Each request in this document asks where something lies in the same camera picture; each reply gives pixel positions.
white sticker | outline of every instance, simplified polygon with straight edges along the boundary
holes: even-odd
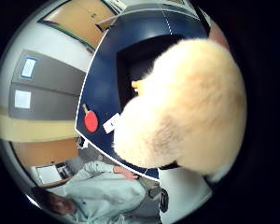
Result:
[[[30,91],[18,91],[15,92],[15,107],[29,109],[31,102]]]
[[[105,124],[103,124],[105,132],[111,133],[112,131],[114,131],[118,120],[119,120],[119,113],[115,114],[111,119],[106,121]]]
[[[25,66],[21,71],[21,77],[31,77],[35,68],[36,59],[27,58]]]

